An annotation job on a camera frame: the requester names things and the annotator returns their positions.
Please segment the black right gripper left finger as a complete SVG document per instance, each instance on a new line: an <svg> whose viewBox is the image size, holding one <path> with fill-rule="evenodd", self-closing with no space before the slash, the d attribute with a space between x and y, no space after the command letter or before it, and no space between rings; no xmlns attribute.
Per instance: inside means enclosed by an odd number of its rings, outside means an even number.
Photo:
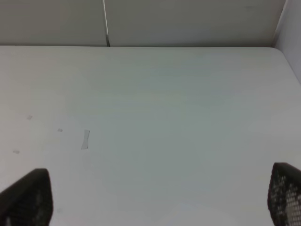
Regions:
<svg viewBox="0 0 301 226"><path fill-rule="evenodd" d="M0 193L2 226L48 226L51 181L47 169L34 169Z"/></svg>

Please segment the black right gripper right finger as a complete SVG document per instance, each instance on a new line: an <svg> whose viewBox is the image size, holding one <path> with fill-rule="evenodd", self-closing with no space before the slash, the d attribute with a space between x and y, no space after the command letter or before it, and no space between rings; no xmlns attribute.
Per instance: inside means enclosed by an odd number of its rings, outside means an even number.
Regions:
<svg viewBox="0 0 301 226"><path fill-rule="evenodd" d="M275 226L301 224L301 171L299 169L285 162L273 164L267 205Z"/></svg>

